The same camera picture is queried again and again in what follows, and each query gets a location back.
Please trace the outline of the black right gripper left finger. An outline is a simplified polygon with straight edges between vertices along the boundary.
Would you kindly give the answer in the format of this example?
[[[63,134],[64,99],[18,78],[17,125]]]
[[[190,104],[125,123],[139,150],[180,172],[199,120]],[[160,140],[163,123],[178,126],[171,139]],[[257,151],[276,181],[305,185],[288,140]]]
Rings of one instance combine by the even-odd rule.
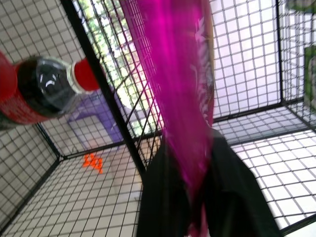
[[[136,237],[184,237],[190,222],[185,183],[164,138],[143,179]]]

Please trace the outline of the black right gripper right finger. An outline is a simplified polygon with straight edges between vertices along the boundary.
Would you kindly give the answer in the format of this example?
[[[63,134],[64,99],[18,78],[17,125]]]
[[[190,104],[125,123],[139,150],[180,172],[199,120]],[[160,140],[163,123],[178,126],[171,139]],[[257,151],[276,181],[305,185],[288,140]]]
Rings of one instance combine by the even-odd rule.
[[[206,177],[206,216],[211,237],[281,237],[252,171],[212,129]]]

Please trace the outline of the magenta snack bag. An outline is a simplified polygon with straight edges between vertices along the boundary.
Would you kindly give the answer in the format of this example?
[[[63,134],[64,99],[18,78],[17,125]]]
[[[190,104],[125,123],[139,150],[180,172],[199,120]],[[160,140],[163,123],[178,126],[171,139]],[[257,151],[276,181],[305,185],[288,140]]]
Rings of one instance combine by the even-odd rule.
[[[185,183],[185,236],[206,237],[203,186],[210,169],[214,107],[213,24],[209,0],[119,0]]]

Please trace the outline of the green packaged item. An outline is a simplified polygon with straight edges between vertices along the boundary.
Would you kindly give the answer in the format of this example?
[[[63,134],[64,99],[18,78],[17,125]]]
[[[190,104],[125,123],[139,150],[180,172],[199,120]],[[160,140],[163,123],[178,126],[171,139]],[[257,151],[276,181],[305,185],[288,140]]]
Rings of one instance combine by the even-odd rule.
[[[304,49],[304,103],[316,113],[316,45]]]

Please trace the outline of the orange label sticker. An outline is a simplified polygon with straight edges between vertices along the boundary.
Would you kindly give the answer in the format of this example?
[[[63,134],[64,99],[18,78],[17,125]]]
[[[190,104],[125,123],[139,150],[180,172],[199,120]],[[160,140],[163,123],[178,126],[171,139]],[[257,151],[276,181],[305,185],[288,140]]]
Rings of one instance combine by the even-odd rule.
[[[83,158],[83,167],[91,166],[97,170],[99,174],[103,173],[103,159],[96,157],[94,154],[86,154]]]

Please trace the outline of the purple plastic stool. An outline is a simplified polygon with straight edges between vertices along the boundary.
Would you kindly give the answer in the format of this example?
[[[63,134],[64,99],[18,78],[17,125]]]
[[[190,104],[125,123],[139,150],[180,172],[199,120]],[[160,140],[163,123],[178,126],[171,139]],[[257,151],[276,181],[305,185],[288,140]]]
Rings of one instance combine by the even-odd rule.
[[[123,140],[101,90],[84,96],[68,117],[67,122],[86,149]]]

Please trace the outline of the cola bottle with red cap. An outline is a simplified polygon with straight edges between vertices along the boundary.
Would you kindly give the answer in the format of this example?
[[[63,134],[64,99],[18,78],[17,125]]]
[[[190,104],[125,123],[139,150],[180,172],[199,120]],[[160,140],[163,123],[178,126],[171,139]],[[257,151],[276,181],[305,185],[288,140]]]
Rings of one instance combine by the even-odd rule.
[[[0,52],[0,131],[60,118],[99,87],[87,59],[37,55],[12,64]]]

